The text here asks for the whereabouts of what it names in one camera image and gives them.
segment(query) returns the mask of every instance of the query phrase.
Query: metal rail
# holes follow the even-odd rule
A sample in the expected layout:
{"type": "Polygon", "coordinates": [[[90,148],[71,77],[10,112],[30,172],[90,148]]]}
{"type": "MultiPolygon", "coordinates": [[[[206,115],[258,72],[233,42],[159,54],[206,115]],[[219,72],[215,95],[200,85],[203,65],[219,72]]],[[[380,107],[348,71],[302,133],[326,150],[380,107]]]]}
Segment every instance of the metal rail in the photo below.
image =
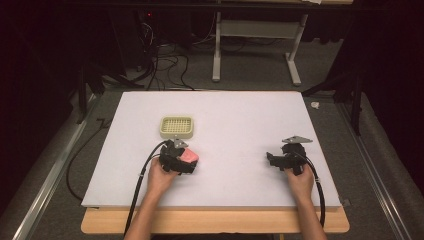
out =
{"type": "MultiPolygon", "coordinates": [[[[86,119],[88,116],[90,116],[97,102],[98,102],[98,98],[95,98],[94,94],[91,95],[89,100],[90,106],[89,106],[88,113],[86,115],[86,119]]],[[[54,163],[52,169],[47,175],[46,180],[41,186],[40,191],[35,197],[25,218],[23,219],[21,225],[17,229],[15,236],[13,237],[13,240],[24,240],[24,239],[31,238],[31,235],[36,229],[38,222],[40,221],[47,205],[49,204],[50,199],[52,198],[63,173],[66,171],[66,167],[69,164],[69,160],[70,160],[69,156],[71,154],[71,151],[73,147],[75,146],[76,142],[78,141],[79,137],[81,136],[85,126],[87,125],[86,119],[84,119],[78,125],[75,133],[72,135],[67,146],[63,149],[58,159],[56,159],[56,162],[54,163]]]]}
{"type": "Polygon", "coordinates": [[[346,126],[349,129],[352,138],[354,139],[356,146],[362,156],[362,164],[364,166],[366,175],[371,183],[372,188],[374,189],[375,195],[377,196],[378,201],[380,202],[381,208],[386,215],[386,218],[390,224],[390,227],[393,230],[393,233],[396,236],[396,239],[412,239],[408,229],[406,228],[399,211],[396,207],[395,202],[393,201],[390,193],[387,191],[386,186],[384,185],[383,180],[381,179],[377,168],[375,167],[371,156],[369,155],[362,138],[356,135],[354,129],[350,125],[350,115],[345,104],[339,103],[336,104],[337,109],[339,110],[340,115],[344,119],[346,126]]]}

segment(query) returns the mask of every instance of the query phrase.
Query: wrist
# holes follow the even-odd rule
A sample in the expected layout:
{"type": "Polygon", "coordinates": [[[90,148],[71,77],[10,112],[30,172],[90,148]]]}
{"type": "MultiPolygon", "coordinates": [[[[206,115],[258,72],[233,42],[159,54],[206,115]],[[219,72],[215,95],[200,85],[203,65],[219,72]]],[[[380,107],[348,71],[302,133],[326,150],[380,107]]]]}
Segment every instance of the wrist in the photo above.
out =
{"type": "Polygon", "coordinates": [[[296,204],[298,207],[310,207],[314,205],[310,197],[296,198],[296,204]]]}
{"type": "Polygon", "coordinates": [[[162,197],[162,195],[163,193],[160,191],[148,190],[146,192],[146,195],[144,196],[144,200],[157,204],[160,198],[162,197]]]}

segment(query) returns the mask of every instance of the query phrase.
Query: white desk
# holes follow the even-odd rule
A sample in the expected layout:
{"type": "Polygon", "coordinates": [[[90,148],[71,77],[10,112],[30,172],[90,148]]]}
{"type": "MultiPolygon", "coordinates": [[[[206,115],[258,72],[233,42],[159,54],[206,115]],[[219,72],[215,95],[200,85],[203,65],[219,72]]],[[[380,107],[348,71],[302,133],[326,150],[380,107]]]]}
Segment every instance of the white desk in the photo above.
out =
{"type": "MultiPolygon", "coordinates": [[[[300,93],[190,91],[123,94],[82,203],[100,207],[87,209],[84,232],[123,232],[138,174],[163,140],[159,126],[166,115],[194,119],[194,136],[186,142],[200,160],[194,173],[177,177],[162,198],[153,232],[298,232],[287,178],[266,159],[266,152],[281,155],[281,140],[293,135],[313,140],[303,145],[321,178],[325,230],[349,229],[300,93]]],[[[312,194],[319,209],[315,187],[312,194]]]]}
{"type": "MultiPolygon", "coordinates": [[[[123,94],[83,206],[130,206],[138,174],[163,140],[159,126],[166,115],[193,118],[194,136],[186,143],[200,160],[192,175],[175,180],[160,206],[294,207],[286,176],[266,159],[266,152],[282,155],[281,140],[293,135],[313,140],[303,145],[321,178],[326,205],[340,206],[300,93],[191,91],[123,94]]],[[[319,206],[316,189],[313,201],[319,206]]]]}

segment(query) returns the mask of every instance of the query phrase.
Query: hand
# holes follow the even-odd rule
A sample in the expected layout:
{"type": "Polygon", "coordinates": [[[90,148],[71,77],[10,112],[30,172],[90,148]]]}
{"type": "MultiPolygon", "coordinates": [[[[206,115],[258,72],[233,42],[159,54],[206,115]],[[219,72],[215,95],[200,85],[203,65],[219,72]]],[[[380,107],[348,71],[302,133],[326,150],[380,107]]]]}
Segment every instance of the hand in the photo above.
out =
{"type": "Polygon", "coordinates": [[[161,196],[168,190],[177,175],[178,172],[165,172],[160,165],[159,158],[153,158],[149,170],[147,194],[161,196]]]}
{"type": "Polygon", "coordinates": [[[294,175],[293,169],[286,168],[284,172],[287,174],[290,189],[297,202],[312,201],[311,192],[314,185],[314,174],[308,164],[303,165],[303,173],[294,175]]]}

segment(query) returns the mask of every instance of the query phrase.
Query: black cable on floor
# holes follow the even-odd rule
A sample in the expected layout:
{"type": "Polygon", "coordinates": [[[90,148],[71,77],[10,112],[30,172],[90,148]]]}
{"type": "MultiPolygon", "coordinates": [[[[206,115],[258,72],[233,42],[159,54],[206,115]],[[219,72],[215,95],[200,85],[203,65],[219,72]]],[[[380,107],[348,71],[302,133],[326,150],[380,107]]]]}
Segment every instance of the black cable on floor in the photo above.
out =
{"type": "Polygon", "coordinates": [[[74,192],[74,190],[71,187],[71,183],[69,180],[69,175],[70,175],[70,170],[71,170],[71,166],[72,163],[74,162],[74,160],[76,159],[76,157],[79,155],[79,153],[84,149],[85,146],[87,146],[87,144],[103,129],[107,129],[110,127],[110,123],[112,122],[113,119],[106,121],[104,118],[98,118],[97,121],[101,121],[102,123],[100,124],[99,129],[94,132],[88,139],[87,141],[84,142],[84,144],[75,152],[74,156],[72,156],[71,160],[69,161],[68,167],[66,169],[66,186],[68,187],[69,192],[72,194],[72,196],[74,196],[76,199],[78,199],[80,201],[80,204],[83,200],[82,197],[80,197],[78,194],[76,194],[74,192]]]}

